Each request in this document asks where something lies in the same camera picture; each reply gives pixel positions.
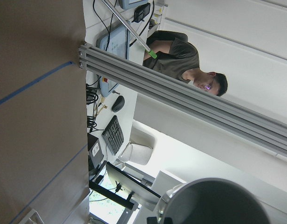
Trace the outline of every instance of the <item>black keyboard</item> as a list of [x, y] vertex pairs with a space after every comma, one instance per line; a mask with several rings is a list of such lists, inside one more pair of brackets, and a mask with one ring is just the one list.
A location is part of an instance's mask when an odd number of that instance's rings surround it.
[[104, 129], [102, 137], [115, 155], [120, 150], [120, 147], [124, 142], [123, 132], [116, 115], [113, 116], [109, 124]]

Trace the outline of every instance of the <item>glasses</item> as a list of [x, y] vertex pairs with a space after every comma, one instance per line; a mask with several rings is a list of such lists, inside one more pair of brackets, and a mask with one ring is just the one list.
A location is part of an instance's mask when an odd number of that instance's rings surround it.
[[213, 78], [213, 81], [211, 82], [211, 84], [207, 84], [207, 85], [205, 85], [204, 86], [204, 88], [206, 89], [206, 90], [210, 90], [213, 86], [213, 82], [214, 82], [214, 78]]

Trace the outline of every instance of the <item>man's neck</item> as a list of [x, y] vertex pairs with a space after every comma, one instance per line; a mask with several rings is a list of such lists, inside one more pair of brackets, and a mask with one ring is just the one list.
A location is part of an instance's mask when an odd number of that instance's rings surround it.
[[201, 76], [204, 72], [200, 68], [189, 69], [182, 74], [182, 78], [185, 80], [194, 81], [195, 78]]

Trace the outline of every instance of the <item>computer mouse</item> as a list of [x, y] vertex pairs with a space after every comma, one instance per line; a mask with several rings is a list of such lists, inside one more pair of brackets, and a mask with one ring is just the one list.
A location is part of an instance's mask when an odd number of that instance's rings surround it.
[[125, 104], [125, 99], [123, 96], [118, 96], [118, 98], [116, 99], [115, 103], [113, 104], [113, 106], [111, 107], [111, 110], [113, 112], [118, 112], [119, 110], [122, 109], [122, 107]]

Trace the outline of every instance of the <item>dark shirt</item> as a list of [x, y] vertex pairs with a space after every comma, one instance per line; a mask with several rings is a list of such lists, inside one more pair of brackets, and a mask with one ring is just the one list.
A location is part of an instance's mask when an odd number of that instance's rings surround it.
[[157, 52], [157, 58], [152, 57], [144, 60], [143, 66], [158, 71], [172, 78], [188, 83], [182, 74], [193, 68], [199, 68], [198, 50], [190, 43], [176, 38], [168, 54]]

